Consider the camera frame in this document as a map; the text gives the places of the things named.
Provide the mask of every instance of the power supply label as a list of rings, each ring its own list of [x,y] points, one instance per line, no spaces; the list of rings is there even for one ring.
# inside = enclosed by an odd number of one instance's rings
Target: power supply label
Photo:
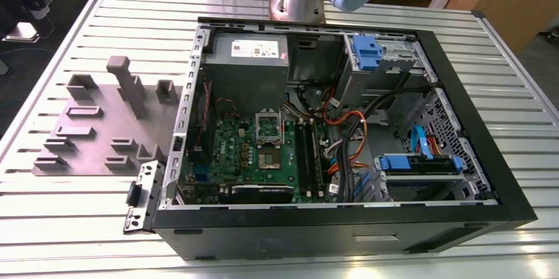
[[[279,58],[278,41],[235,40],[231,56],[235,58]]]

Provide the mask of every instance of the motherboard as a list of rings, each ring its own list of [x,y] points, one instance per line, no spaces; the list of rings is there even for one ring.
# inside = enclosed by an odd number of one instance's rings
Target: motherboard
[[[191,163],[181,186],[187,204],[223,203],[219,196],[231,188],[243,187],[247,192],[251,186],[255,193],[268,189],[268,195],[280,197],[278,202],[286,197],[294,203],[330,201],[319,144],[327,138],[326,125],[315,121],[275,124],[274,119],[256,123],[256,119],[239,117],[216,122],[211,162]]]

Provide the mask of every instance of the aluminum table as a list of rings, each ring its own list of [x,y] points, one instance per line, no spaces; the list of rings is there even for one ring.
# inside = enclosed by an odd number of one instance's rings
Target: aluminum table
[[[438,254],[184,262],[157,235],[124,236],[133,177],[36,177],[32,163],[73,74],[115,84],[127,55],[144,84],[183,83],[199,16],[266,19],[267,0],[89,0],[0,141],[0,274],[104,278],[559,277],[559,114],[486,19],[471,12],[326,6],[330,24],[434,31],[539,220]]]

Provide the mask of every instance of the metal case frame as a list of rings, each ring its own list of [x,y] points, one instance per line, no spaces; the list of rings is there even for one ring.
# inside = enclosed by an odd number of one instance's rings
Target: metal case frame
[[[520,190],[495,141],[482,121],[474,103],[452,69],[444,51],[430,31],[368,28],[352,26],[311,26],[304,24],[200,18],[196,32],[191,66],[183,93],[179,118],[173,130],[169,153],[155,219],[144,221],[143,230],[157,232],[184,259],[271,258],[318,255],[364,255],[396,253],[383,250],[384,242],[378,236],[399,235],[406,238],[400,251],[412,253],[442,251],[479,235],[515,227],[536,220],[535,212]],[[340,204],[338,208],[298,208],[247,210],[213,208],[213,210],[180,210],[164,199],[175,194],[169,179],[181,169],[184,138],[188,126],[191,97],[188,90],[196,83],[201,51],[208,45],[208,34],[217,28],[234,31],[271,31],[299,33],[352,34],[380,31],[414,34],[426,52],[431,68],[439,78],[439,87],[447,95],[462,137],[474,147],[475,157],[498,193],[495,206],[399,206],[364,207]],[[294,237],[292,233],[304,234]],[[330,236],[351,236],[355,246],[340,245]],[[378,248],[363,249],[359,243],[376,243]]]

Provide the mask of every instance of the floor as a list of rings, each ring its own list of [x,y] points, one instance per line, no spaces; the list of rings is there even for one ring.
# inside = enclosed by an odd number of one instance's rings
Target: floor
[[[9,127],[85,2],[87,0],[53,1],[49,17],[55,32],[37,44],[23,45],[0,41],[0,60],[12,69],[8,77],[0,77],[0,137]],[[20,48],[27,50],[5,54],[5,51]],[[536,37],[519,57],[551,102],[559,107],[559,88],[556,88],[559,86],[559,44],[550,44],[544,37]]]

